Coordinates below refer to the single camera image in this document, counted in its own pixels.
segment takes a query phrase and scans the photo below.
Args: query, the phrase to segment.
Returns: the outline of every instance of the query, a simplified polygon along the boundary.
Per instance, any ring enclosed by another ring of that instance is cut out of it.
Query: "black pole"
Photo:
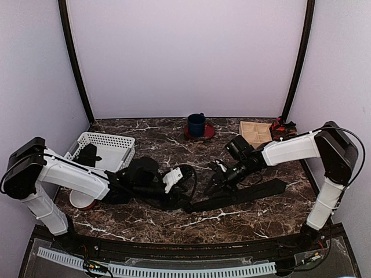
[[[85,109],[85,114],[88,117],[89,123],[92,124],[94,122],[94,115],[93,115],[92,107],[90,106],[90,103],[89,103],[88,95],[86,94],[85,86],[83,85],[80,67],[77,62],[74,41],[72,39],[70,21],[68,19],[67,3],[66,3],[66,0],[58,0],[58,3],[59,3],[59,12],[60,12],[60,19],[62,21],[64,39],[66,40],[67,51],[70,57],[70,63],[72,66],[72,71],[75,76],[77,89],[80,94],[82,105]]]
[[[286,121],[288,119],[292,102],[294,101],[295,92],[299,83],[301,70],[303,69],[305,53],[307,52],[309,34],[311,32],[312,19],[314,14],[314,3],[315,0],[308,0],[307,11],[305,12],[303,33],[301,35],[301,41],[299,46],[299,53],[297,55],[294,74],[292,76],[288,97],[286,99],[285,106],[282,111],[281,119]]]

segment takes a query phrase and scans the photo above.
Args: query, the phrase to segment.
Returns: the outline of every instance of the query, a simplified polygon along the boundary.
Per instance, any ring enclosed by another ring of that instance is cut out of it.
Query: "dark marble surface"
[[[222,159],[235,161],[224,146],[238,134],[239,122],[270,122],[268,119],[211,118],[216,134],[209,141],[186,140],[186,119],[119,119],[97,120],[90,131],[136,139],[136,158],[149,156],[166,171],[178,164],[192,165],[198,174],[195,201],[203,199],[203,189],[212,171],[207,164]],[[257,201],[238,204],[204,213],[187,214],[181,210],[164,212],[141,201],[108,205],[101,202],[88,211],[70,205],[69,190],[61,188],[56,204],[72,216],[82,235],[143,243],[195,244],[226,243],[285,236],[297,233],[305,221],[315,194],[299,162],[283,163],[262,171],[263,181],[280,178],[288,183],[286,192]],[[253,174],[244,184],[253,183]]]

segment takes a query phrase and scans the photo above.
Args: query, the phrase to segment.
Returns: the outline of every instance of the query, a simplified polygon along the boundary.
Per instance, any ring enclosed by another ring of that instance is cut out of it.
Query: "mug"
[[[188,132],[192,137],[202,137],[205,134],[206,118],[203,113],[188,116]]]

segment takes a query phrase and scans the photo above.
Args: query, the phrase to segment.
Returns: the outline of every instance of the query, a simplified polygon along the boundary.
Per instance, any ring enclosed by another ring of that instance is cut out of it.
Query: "white basket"
[[[117,172],[122,168],[128,167],[135,154],[135,139],[132,137],[84,132],[72,145],[64,158],[73,160],[82,148],[90,143],[97,147],[97,156],[102,158],[102,160],[96,161],[96,167],[86,166],[90,169]]]

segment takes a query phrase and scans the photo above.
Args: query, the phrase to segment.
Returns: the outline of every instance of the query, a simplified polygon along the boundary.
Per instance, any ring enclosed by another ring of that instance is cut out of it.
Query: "white perforated strip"
[[[70,268],[82,270],[83,259],[63,254],[58,251],[40,247],[37,256]],[[101,264],[108,266],[114,277],[120,278],[243,278],[257,277],[261,275],[276,273],[274,262],[258,265],[240,266],[236,268],[196,270],[135,268],[132,266],[123,266],[117,264]]]

